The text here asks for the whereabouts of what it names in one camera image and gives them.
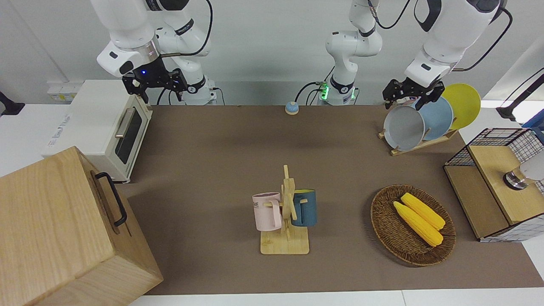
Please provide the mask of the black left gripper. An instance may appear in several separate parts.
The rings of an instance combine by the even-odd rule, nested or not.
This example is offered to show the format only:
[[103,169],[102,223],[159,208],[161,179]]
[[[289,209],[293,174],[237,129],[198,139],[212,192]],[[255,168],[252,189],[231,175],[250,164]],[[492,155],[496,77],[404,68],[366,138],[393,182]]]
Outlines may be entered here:
[[443,91],[445,91],[443,81],[435,81],[429,87],[424,87],[410,78],[406,78],[404,81],[392,79],[388,82],[385,89],[383,89],[382,97],[387,110],[398,99],[408,96],[421,97],[413,104],[414,109],[419,111],[428,101],[436,101],[442,95]]

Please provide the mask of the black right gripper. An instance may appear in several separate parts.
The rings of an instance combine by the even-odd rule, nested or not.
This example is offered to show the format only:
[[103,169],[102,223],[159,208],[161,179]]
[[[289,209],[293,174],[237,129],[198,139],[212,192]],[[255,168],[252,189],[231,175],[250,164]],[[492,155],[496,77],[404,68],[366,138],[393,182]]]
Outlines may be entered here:
[[165,88],[174,91],[178,102],[183,102],[183,92],[188,90],[188,83],[182,70],[152,71],[137,69],[122,76],[122,82],[128,93],[141,93],[144,103],[148,104],[148,88]]

